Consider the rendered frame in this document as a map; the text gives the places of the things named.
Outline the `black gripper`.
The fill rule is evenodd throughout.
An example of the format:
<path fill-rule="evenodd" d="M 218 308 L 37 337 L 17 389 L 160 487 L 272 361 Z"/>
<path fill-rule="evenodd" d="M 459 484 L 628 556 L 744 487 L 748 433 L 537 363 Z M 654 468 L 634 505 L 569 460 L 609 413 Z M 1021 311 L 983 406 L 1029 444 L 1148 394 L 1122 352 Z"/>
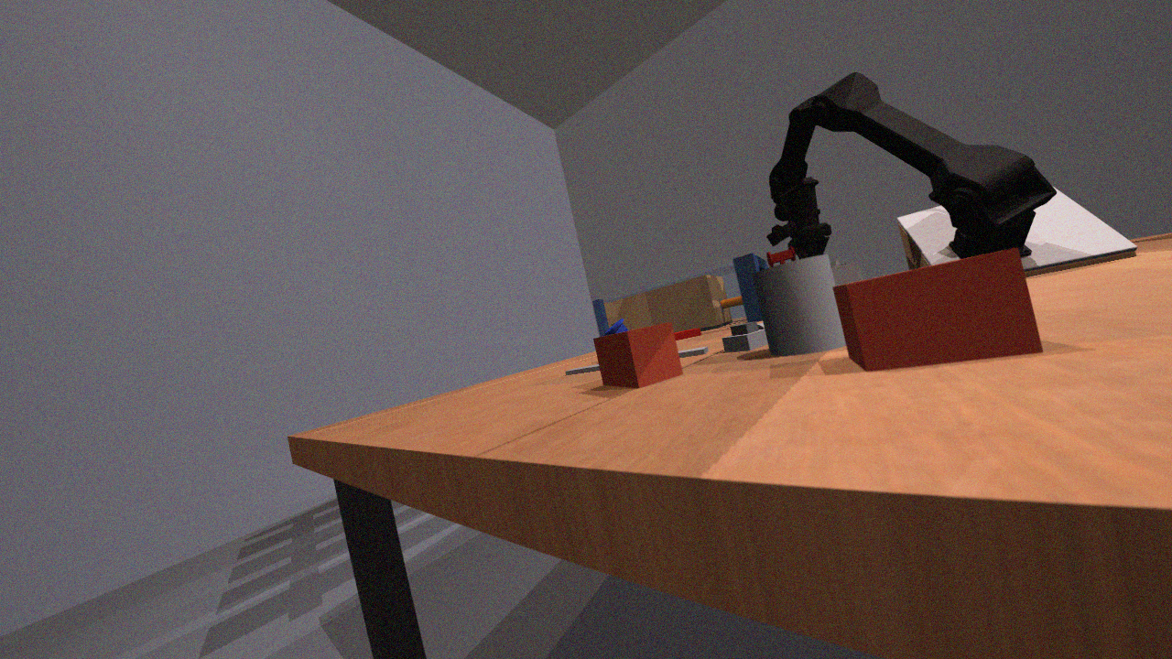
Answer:
<path fill-rule="evenodd" d="M 830 238 L 825 236 L 831 235 L 831 225 L 826 222 L 819 224 L 818 215 L 820 215 L 818 206 L 802 208 L 791 212 L 791 220 L 795 222 L 798 232 L 792 237 L 792 242 L 788 242 L 788 246 L 793 246 L 795 254 L 799 259 L 818 257 L 825 252 Z"/>

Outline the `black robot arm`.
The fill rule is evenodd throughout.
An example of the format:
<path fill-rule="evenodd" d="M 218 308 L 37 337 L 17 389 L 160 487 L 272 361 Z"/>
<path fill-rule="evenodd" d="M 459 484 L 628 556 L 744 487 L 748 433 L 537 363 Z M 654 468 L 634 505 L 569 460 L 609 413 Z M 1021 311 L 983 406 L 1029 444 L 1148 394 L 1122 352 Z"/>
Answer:
<path fill-rule="evenodd" d="M 808 177 L 805 161 L 815 125 L 856 131 L 927 175 L 933 190 L 928 198 L 949 212 L 956 227 L 950 250 L 961 259 L 1017 247 L 1020 257 L 1031 254 L 1026 237 L 1036 216 L 1033 210 L 1058 193 L 1026 154 L 965 145 L 884 103 L 874 81 L 861 72 L 809 97 L 788 113 L 788 121 L 786 147 L 769 176 L 775 216 L 788 220 L 766 235 L 774 246 L 797 235 L 792 211 L 817 206 L 819 182 Z"/>

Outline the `grey flat bar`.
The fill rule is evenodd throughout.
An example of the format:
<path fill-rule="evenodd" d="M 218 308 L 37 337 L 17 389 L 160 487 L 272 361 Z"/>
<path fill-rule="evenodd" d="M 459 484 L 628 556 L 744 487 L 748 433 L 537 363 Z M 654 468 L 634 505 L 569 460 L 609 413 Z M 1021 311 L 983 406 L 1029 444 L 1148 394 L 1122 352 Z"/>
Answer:
<path fill-rule="evenodd" d="M 679 358 L 696 356 L 696 355 L 706 354 L 706 353 L 708 353 L 708 351 L 709 349 L 708 349 L 708 346 L 707 346 L 707 347 L 700 347 L 700 349 L 679 351 L 677 354 L 679 354 Z M 574 368 L 574 371 L 566 371 L 565 373 L 566 373 L 566 375 L 571 375 L 571 374 L 575 374 L 575 373 L 588 373 L 588 372 L 594 372 L 594 371 L 600 371 L 599 364 L 591 364 L 591 366 Z"/>

